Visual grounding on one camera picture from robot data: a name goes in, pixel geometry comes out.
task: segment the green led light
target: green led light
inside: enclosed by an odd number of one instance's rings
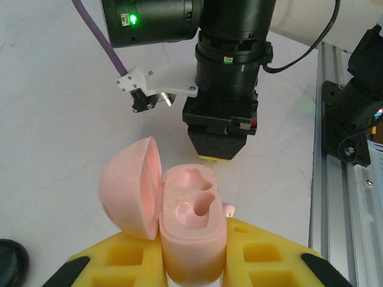
[[[130,15],[129,16],[129,21],[132,25],[136,25],[137,22],[137,16],[136,15]]]

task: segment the pink case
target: pink case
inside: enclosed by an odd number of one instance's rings
[[[99,194],[109,218],[127,234],[153,240],[160,225],[165,269],[173,281],[202,285],[222,273],[226,214],[211,169],[175,166],[162,180],[156,142],[147,138],[107,165]]]

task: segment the white table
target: white table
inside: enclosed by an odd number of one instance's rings
[[[84,1],[105,31],[98,1]],[[270,33],[273,66],[307,47]],[[193,62],[196,40],[119,49],[128,68]],[[68,0],[0,2],[0,237],[31,256],[27,286],[41,286],[71,255],[118,232],[98,199],[103,167],[153,135],[163,170],[211,167],[236,217],[307,245],[317,52],[259,75],[259,129],[230,163],[198,158],[181,120],[184,99],[143,114]]]

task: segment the open lid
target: open lid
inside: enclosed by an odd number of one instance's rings
[[[153,137],[117,154],[104,169],[99,195],[110,220],[125,233],[156,238],[161,193],[161,161]]]

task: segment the metal screw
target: metal screw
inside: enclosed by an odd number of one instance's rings
[[[348,148],[345,148],[345,154],[348,156],[351,156],[354,152],[355,152],[354,148],[350,146]]]
[[[366,185],[368,187],[373,187],[373,181],[371,181],[370,179],[366,180]]]

